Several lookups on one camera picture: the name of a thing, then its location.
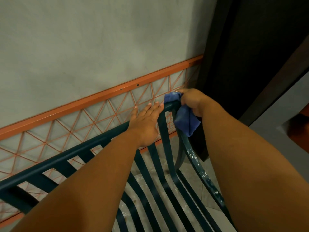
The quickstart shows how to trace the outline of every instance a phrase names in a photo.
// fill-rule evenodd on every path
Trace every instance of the forearm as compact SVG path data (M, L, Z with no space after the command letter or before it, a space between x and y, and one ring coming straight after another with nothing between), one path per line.
M133 132L114 138L34 207L15 230L111 231L137 148Z
M282 225L282 230L299 226L296 221L308 216L309 191L292 165L218 103L205 106L202 120L209 156L239 231L267 231L271 224ZM282 222L292 210L302 215L294 223Z

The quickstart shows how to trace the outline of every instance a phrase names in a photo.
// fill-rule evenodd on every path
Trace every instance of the right hand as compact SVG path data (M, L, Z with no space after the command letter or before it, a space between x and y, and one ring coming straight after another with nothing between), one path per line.
M201 117L205 106L213 101L210 97L197 89L178 89L176 92L182 93L181 105L192 108L194 115Z

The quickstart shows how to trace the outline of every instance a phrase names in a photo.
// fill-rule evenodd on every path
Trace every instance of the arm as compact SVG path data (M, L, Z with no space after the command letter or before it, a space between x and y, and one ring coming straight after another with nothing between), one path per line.
M309 184L288 160L202 92L179 92L181 103L202 117L211 163L238 231L308 230Z
M163 104L148 104L129 128L35 206L13 231L111 231L139 147L158 135Z

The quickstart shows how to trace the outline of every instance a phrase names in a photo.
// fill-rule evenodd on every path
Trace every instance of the orange wire mesh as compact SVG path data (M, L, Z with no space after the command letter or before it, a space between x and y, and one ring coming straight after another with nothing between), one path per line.
M42 128L47 131L44 137L42 137L43 135L36 134L41 126L22 132L12 137L17 147L12 143L10 144L10 140L2 140L0 142L0 181L128 121L134 106L142 109L149 102L152 104L156 101L163 102L166 93L185 87L190 78L197 74L198 69L199 66L196 66L190 75L188 75L188 69L182 70L144 85L143 89L134 89L89 108L81 109L76 113L53 120L50 124L41 125L42 127L46 126ZM168 131L171 134L176 130L171 113L166 114L166 118ZM25 147L29 142L36 144ZM91 149L91 151L96 155L101 149L101 146L97 146ZM79 169L85 164L78 156L68 162L76 169ZM66 179L55 169L50 169L44 172L44 174L58 184ZM28 182L21 183L19 187L23 188L39 201L47 195L46 192L34 187ZM18 213L19 211L16 208L0 201L0 222Z

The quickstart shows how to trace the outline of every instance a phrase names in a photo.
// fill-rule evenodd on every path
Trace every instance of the chair backrest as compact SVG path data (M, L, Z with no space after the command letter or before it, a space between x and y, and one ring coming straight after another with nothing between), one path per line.
M178 188L178 191L181 193L182 197L186 201L187 205L191 209L192 213L194 214L195 218L199 222L200 226L204 231L212 231L211 227L214 231L221 231L211 217L199 197L196 195L182 172L180 171L180 166L182 165L185 156L187 156L191 162L191 165L195 169L197 175L203 182L206 189L210 192L211 196L214 198L215 202L227 216L227 218L231 221L230 215L227 211L227 208L224 204L224 200L211 182L209 177L207 176L206 172L204 171L203 167L201 166L198 158L196 157L194 151L191 148L188 138L178 129L177 133L179 136L179 151L176 164L174 165L173 156L172 156L172 149L169 140L168 134L168 127L165 118L165 112L172 111L172 115L175 118L176 112L180 107L180 103L178 101L170 102L165 104L164 111L160 114L158 118L158 126L160 130L160 135L162 139L162 144L166 156L166 161L168 165L168 169L171 175L171 178ZM5 201L6 203L12 205L13 207L17 208L24 214L28 213L37 203L38 200L34 198L31 194L23 190L22 188L18 187L19 184L27 181L30 184L40 188L41 190L49 193L53 189L55 189L58 184L45 176L43 172L54 168L58 172L60 172L65 177L71 176L76 169L68 162L73 157L79 156L85 163L90 161L94 154L91 152L91 149L101 145L103 148L111 141L112 138L116 137L120 133L126 131L128 128L129 123L121 124L103 134L100 134L88 141L85 141L67 151L64 151L48 160L45 160L33 167L30 167L16 175L13 175L3 181L0 182L0 199ZM175 195L173 194L172 190L168 186L166 182L166 178L160 163L160 159L158 156L157 148L155 144L151 144L148 146L148 150L153 161L155 170L158 174L158 178L160 183L162 184L164 191L166 192L169 200L171 201L173 207L175 208L180 220L182 221L184 227L187 231L194 231L189 219L187 218L186 214L184 213L182 207L180 206L178 200L176 199ZM166 222L166 225L170 231L177 231L176 226L161 199L155 184L150 176L150 173L146 167L146 164L141 156L139 150L136 151L136 155L134 161L141 172L147 186L149 187L152 196ZM142 206L145 210L145 213L149 219L149 223L154 231L161 231L160 226L154 216L154 213L150 207L150 204L146 198L146 195L138 182L136 181L135 177L132 173L129 174L128 178L129 185L133 188L136 195L142 202ZM132 201L132 199L127 195L126 192L122 195L122 201L127 205L131 216L133 218L134 225L137 231L144 231L141 219L137 213L136 207ZM120 209L118 209L117 216L116 216L119 228L121 231L128 231L126 226L126 222L124 216Z

